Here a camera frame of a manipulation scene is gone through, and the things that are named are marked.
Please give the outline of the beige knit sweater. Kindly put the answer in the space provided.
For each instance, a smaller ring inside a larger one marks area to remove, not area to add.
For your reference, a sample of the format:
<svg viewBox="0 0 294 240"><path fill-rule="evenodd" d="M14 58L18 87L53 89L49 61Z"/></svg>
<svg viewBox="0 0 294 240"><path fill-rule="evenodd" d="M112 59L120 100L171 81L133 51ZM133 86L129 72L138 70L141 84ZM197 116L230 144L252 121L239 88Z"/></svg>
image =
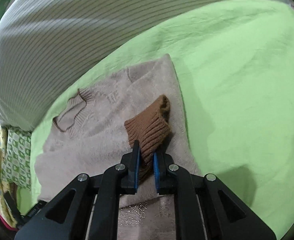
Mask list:
<svg viewBox="0 0 294 240"><path fill-rule="evenodd" d="M199 174L185 127L183 100L169 55L122 69L79 89L52 120L34 169L39 200L52 200L78 174L95 176L120 162L139 141L138 192L120 198L119 239L175 239L172 196L155 191L152 157L165 150Z"/></svg>

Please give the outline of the red cloth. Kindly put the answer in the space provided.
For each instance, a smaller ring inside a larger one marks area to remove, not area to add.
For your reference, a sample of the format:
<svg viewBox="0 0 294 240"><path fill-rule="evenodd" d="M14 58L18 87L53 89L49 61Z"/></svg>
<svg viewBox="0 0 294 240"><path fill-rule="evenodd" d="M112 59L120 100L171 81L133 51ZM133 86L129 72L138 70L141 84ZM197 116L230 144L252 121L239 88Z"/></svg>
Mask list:
<svg viewBox="0 0 294 240"><path fill-rule="evenodd" d="M3 219L3 217L0 215L0 220L1 220L1 222L3 223L3 225L8 229L8 230L10 230L10 231L15 231L15 232L17 232L18 231L18 229L17 228L13 228L13 227L11 227L4 219Z"/></svg>

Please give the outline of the green white patterned pillow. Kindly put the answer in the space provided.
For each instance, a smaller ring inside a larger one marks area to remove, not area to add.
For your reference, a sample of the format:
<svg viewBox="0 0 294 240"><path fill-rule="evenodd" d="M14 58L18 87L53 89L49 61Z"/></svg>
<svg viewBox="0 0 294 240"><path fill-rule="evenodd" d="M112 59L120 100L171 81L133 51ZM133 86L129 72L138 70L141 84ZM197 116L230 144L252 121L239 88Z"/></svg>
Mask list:
<svg viewBox="0 0 294 240"><path fill-rule="evenodd" d="M16 127L8 129L1 178L24 189L31 189L31 133Z"/></svg>

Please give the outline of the green bed sheet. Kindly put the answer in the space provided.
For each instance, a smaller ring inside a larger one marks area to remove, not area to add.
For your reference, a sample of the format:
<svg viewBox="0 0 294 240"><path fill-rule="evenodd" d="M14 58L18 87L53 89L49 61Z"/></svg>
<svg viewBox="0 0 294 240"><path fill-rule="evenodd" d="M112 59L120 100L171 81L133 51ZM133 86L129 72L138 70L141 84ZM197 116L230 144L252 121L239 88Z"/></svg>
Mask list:
<svg viewBox="0 0 294 240"><path fill-rule="evenodd" d="M59 96L32 133L32 201L54 170L43 154L52 119L79 88L170 55L191 152L281 239L294 224L294 9L227 0L191 10L132 38Z"/></svg>

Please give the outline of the white striped duvet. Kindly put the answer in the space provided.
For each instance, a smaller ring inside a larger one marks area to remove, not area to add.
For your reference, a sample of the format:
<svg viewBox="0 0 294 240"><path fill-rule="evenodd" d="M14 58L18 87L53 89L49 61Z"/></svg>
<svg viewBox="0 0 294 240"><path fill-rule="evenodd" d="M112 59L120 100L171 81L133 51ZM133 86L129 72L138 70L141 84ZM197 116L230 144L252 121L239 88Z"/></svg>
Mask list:
<svg viewBox="0 0 294 240"><path fill-rule="evenodd" d="M15 0L0 20L0 124L35 129L61 93L125 42L218 1Z"/></svg>

